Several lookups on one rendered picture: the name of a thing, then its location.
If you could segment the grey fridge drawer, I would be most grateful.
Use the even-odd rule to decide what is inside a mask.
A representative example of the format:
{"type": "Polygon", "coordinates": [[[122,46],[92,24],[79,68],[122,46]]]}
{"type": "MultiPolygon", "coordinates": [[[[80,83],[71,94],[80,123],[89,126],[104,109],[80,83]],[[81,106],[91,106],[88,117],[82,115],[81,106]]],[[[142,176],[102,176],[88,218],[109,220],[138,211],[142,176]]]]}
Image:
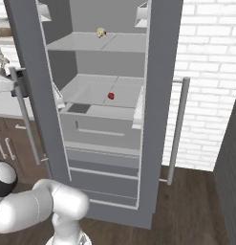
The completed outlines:
{"type": "Polygon", "coordinates": [[[59,112],[64,140],[90,145],[140,149],[134,108],[68,103],[59,112]]]}

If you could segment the grey fridge shelf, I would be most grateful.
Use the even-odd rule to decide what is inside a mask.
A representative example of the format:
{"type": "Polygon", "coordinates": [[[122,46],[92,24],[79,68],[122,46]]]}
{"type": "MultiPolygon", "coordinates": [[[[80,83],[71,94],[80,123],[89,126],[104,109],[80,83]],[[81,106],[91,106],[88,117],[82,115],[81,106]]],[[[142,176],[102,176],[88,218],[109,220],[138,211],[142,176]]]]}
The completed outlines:
{"type": "Polygon", "coordinates": [[[96,33],[70,33],[47,45],[49,51],[103,51],[144,53],[144,33],[108,33],[101,38],[96,33]]]}
{"type": "Polygon", "coordinates": [[[135,108],[144,78],[76,75],[61,94],[65,102],[135,108]],[[108,94],[115,94],[115,99],[108,99],[108,94]]]}

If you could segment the grey right fridge door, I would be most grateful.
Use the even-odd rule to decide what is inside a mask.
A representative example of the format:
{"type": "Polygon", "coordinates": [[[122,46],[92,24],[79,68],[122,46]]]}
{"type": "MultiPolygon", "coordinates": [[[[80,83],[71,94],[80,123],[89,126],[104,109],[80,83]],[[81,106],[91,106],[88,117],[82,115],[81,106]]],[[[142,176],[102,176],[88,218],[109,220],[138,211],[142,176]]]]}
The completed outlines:
{"type": "Polygon", "coordinates": [[[140,158],[139,228],[149,229],[156,209],[183,0],[149,0],[140,158]]]}

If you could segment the grey fridge door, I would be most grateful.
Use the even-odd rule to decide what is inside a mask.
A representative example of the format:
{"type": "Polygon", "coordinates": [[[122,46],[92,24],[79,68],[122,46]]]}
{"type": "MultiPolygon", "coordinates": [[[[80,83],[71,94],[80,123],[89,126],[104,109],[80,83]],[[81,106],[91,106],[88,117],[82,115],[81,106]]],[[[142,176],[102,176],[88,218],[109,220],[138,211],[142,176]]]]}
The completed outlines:
{"type": "Polygon", "coordinates": [[[37,0],[3,0],[25,79],[32,112],[48,158],[51,177],[71,184],[66,149],[55,104],[53,77],[37,0]]]}
{"type": "Polygon", "coordinates": [[[149,0],[140,158],[139,228],[149,229],[156,209],[183,0],[149,0]]]}

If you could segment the grey fridge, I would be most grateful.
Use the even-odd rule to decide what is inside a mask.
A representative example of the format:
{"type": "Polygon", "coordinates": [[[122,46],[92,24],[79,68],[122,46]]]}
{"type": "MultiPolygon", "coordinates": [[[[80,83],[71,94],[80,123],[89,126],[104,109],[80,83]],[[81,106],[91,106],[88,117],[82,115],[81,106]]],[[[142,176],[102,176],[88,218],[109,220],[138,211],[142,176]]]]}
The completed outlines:
{"type": "MultiPolygon", "coordinates": [[[[46,4],[51,21],[43,22],[47,45],[70,33],[140,33],[134,27],[137,1],[39,0],[46,4]]],[[[76,75],[144,78],[144,53],[103,51],[48,51],[54,83],[61,93],[76,75]]],[[[89,217],[137,227],[139,209],[140,149],[75,142],[63,143],[71,184],[91,201],[89,217]]]]}

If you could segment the grey left fridge door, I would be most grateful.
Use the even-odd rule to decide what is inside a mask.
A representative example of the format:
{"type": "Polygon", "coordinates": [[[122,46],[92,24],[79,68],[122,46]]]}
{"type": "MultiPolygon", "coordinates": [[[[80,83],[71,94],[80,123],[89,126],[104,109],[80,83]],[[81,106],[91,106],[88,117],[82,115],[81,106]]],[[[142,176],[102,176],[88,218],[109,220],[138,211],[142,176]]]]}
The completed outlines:
{"type": "Polygon", "coordinates": [[[25,79],[32,112],[48,158],[51,177],[71,184],[66,149],[55,104],[53,77],[37,0],[3,0],[25,79]]]}

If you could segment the white door bin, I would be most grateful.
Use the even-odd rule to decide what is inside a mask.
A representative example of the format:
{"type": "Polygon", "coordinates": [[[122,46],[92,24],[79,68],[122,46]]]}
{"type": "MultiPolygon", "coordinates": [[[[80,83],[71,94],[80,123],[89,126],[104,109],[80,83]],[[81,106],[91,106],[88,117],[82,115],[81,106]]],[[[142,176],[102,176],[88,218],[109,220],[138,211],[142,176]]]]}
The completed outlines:
{"type": "Polygon", "coordinates": [[[144,86],[141,86],[138,102],[137,102],[134,117],[133,117],[132,127],[134,129],[141,129],[142,113],[143,113],[143,94],[144,94],[144,86]]]}
{"type": "Polygon", "coordinates": [[[148,3],[144,2],[143,4],[137,7],[135,27],[146,28],[147,18],[148,18],[148,3]]]}
{"type": "Polygon", "coordinates": [[[56,87],[55,84],[53,84],[53,89],[54,89],[54,98],[55,98],[55,104],[58,109],[62,109],[65,107],[65,102],[63,99],[63,96],[61,95],[60,91],[56,87]]]}
{"type": "Polygon", "coordinates": [[[42,22],[49,22],[52,20],[49,8],[46,4],[38,3],[38,12],[42,22]]]}

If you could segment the brown cupboard run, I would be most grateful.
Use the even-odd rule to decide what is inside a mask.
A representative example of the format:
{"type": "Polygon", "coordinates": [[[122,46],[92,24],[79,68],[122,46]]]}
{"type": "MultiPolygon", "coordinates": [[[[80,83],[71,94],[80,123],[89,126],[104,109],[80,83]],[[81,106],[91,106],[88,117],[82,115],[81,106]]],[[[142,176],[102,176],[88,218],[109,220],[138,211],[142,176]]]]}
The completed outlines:
{"type": "Polygon", "coordinates": [[[26,125],[21,119],[0,117],[0,160],[15,168],[20,183],[34,185],[48,178],[46,165],[38,165],[34,159],[26,125]]]}

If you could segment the glass jar with brown contents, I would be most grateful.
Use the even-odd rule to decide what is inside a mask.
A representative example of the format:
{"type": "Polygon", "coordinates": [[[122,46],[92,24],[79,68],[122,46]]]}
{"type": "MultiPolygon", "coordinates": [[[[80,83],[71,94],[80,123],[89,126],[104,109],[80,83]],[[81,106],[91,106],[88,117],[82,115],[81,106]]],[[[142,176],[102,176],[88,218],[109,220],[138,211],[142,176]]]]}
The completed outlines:
{"type": "Polygon", "coordinates": [[[0,37],[11,37],[11,26],[7,17],[0,17],[0,37]]]}

